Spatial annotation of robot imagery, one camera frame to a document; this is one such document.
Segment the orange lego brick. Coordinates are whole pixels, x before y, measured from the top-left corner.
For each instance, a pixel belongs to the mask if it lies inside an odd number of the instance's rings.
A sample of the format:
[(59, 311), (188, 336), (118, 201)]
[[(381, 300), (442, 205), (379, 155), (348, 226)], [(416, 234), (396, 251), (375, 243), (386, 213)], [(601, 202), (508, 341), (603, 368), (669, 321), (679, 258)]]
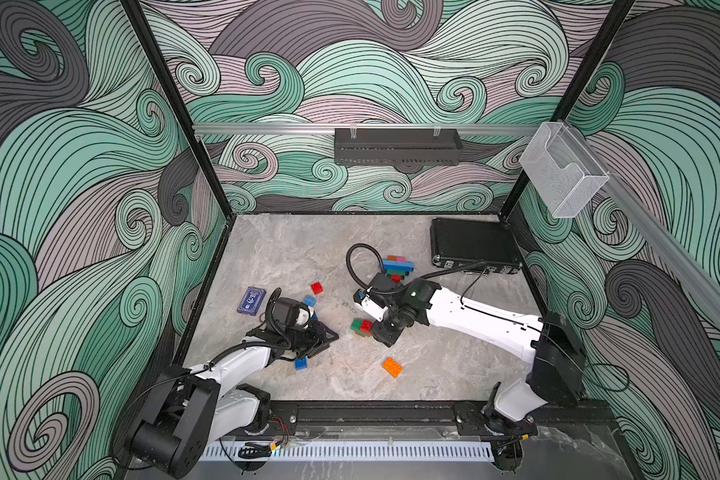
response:
[(387, 357), (383, 361), (382, 368), (393, 378), (398, 378), (403, 371), (403, 367), (391, 357)]

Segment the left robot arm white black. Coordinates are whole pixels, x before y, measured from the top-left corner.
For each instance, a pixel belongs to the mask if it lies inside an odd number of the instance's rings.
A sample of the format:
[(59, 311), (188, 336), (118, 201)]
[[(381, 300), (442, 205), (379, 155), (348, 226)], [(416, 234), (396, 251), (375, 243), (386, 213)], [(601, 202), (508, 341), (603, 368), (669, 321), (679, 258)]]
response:
[(191, 369), (171, 365), (134, 403), (140, 407), (124, 446), (133, 459), (174, 479), (186, 476), (205, 448), (241, 429), (254, 436), (274, 433), (279, 439), (246, 447), (245, 456), (269, 455), (287, 442), (290, 432), (271, 413), (271, 395), (244, 380), (272, 363), (296, 362), (329, 348), (338, 333), (310, 318), (279, 333), (257, 327), (213, 359)]

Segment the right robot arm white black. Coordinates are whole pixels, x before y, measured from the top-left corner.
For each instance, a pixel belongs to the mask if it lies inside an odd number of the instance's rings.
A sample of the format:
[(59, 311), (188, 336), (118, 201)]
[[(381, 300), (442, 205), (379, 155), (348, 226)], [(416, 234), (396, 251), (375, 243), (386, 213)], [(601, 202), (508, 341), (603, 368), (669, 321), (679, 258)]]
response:
[(426, 279), (389, 291), (360, 288), (353, 301), (373, 318), (371, 336), (387, 347), (418, 323), (466, 334), (521, 360), (526, 373), (507, 386), (496, 384), (483, 410), (490, 433), (531, 436), (535, 410), (546, 405), (571, 408), (583, 395), (585, 347), (570, 323), (555, 312), (542, 317), (511, 312)]

